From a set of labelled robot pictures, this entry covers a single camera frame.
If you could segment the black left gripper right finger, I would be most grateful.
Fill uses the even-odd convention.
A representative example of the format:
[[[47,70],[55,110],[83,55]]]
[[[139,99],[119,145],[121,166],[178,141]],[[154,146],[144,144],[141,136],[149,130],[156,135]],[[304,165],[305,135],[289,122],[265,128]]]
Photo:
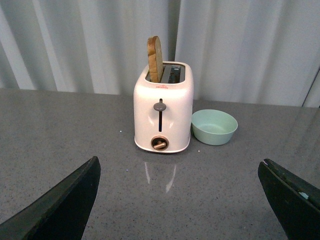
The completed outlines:
[[[320,238],[320,190],[270,159],[258,166],[266,198],[289,240]]]

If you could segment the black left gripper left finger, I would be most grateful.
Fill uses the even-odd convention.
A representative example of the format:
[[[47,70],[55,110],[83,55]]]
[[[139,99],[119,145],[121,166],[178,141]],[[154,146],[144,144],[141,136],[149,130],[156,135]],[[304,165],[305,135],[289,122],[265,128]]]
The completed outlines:
[[[80,240],[101,176],[92,157],[52,189],[0,225],[2,240]]]

